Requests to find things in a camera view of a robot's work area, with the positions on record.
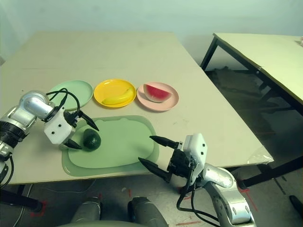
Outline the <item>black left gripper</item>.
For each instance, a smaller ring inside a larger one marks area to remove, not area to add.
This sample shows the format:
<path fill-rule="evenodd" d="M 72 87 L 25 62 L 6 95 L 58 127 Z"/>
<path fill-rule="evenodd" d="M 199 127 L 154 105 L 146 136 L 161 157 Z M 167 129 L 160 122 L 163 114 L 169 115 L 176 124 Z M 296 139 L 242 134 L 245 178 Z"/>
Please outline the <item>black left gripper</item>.
<path fill-rule="evenodd" d="M 99 131 L 97 125 L 94 123 L 94 121 L 87 116 L 83 111 L 75 111 L 73 113 L 64 111 L 63 113 L 64 119 L 66 120 L 66 122 L 71 125 L 73 128 L 77 127 L 77 122 L 78 122 L 78 118 L 82 118 L 85 120 L 85 122 L 87 123 L 87 125 L 89 125 L 91 128 Z M 67 140 L 67 147 L 72 148 L 72 149 L 82 149 L 82 147 L 75 141 L 68 139 Z"/>

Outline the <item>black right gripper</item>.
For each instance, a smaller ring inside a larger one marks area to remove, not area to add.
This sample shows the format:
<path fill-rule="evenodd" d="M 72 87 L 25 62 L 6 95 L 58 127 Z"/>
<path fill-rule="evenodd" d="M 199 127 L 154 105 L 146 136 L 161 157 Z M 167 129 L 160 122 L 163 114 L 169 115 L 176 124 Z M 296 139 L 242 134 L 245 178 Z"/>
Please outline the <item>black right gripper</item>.
<path fill-rule="evenodd" d="M 167 183 L 170 183 L 172 175 L 184 177 L 187 180 L 190 180 L 194 170 L 194 162 L 190 158 L 188 158 L 185 152 L 183 152 L 179 148 L 181 147 L 181 143 L 172 141 L 165 137 L 160 137 L 155 135 L 150 136 L 150 138 L 154 142 L 164 147 L 170 147 L 174 149 L 172 157 L 170 158 L 169 161 L 169 165 L 167 167 L 168 172 L 160 169 L 158 165 L 155 164 L 154 162 L 139 157 L 138 159 L 141 162 L 141 164 L 144 167 L 146 167 L 151 173 L 162 178 Z"/>

